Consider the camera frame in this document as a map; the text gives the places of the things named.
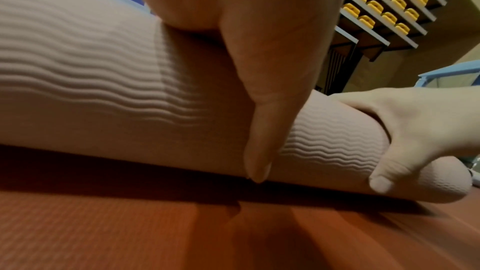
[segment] hand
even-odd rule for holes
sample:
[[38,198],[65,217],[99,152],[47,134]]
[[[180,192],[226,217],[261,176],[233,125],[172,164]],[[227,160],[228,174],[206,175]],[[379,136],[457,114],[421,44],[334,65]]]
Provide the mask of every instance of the hand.
[[382,88],[330,97],[378,117],[390,135],[369,179],[377,193],[439,157],[480,151],[480,87]]
[[219,30],[255,103],[243,160],[263,182],[318,79],[342,0],[146,0],[170,26]]

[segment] fingernail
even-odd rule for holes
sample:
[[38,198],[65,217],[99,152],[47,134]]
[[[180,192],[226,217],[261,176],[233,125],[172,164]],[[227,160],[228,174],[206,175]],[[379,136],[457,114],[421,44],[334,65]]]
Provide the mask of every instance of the fingernail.
[[263,183],[269,177],[271,169],[272,164],[269,163],[262,170],[257,170],[252,176],[250,176],[250,178],[257,184]]
[[377,176],[370,179],[370,188],[378,194],[387,194],[394,186],[391,180],[384,176]]

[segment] beige yoga mat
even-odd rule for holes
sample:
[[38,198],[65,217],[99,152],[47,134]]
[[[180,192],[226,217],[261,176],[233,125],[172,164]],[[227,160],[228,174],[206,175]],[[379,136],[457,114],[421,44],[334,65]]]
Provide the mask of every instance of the beige yoga mat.
[[[224,49],[117,0],[0,0],[0,144],[244,177],[253,104]],[[371,117],[313,91],[270,181],[373,194],[389,145]],[[452,202],[453,157],[392,197]]]

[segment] floor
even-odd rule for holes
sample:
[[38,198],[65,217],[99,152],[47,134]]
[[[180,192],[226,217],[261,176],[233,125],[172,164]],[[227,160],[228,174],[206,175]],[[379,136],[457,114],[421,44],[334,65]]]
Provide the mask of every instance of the floor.
[[0,146],[0,269],[480,269],[478,205]]

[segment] wavy mat texture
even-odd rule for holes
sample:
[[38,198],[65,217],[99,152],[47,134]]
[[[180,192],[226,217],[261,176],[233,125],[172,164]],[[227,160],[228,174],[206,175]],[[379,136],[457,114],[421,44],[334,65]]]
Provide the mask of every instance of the wavy mat texture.
[[[253,104],[225,50],[117,0],[0,0],[0,104],[0,144],[244,176]],[[313,91],[269,180],[371,194],[388,145]],[[390,195],[451,202],[471,183],[445,157]]]

